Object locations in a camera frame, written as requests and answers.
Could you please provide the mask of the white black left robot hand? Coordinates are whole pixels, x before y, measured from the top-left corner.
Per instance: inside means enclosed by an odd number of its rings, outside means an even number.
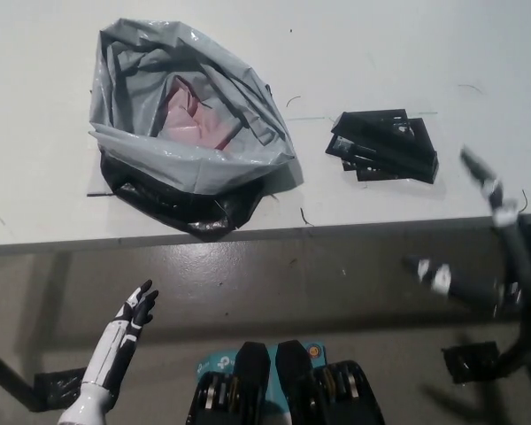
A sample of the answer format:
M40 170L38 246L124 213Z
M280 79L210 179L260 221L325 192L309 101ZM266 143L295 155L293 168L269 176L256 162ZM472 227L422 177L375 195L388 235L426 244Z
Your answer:
M81 391L92 388L116 397L135 354L143 328L152 321L158 291L147 280L125 300L101 335L86 372Z

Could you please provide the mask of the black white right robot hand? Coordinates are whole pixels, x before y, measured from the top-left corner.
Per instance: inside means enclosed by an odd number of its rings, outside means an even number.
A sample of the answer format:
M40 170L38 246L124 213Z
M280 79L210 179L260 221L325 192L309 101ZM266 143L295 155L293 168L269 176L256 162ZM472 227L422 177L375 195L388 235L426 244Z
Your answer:
M448 263L416 255L404 257L404 267L420 285L442 297L493 314L529 313L531 253L520 225L519 203L504 195L500 177L469 148L464 147L459 157L489 206L493 227L506 249L513 278L508 283L476 280Z

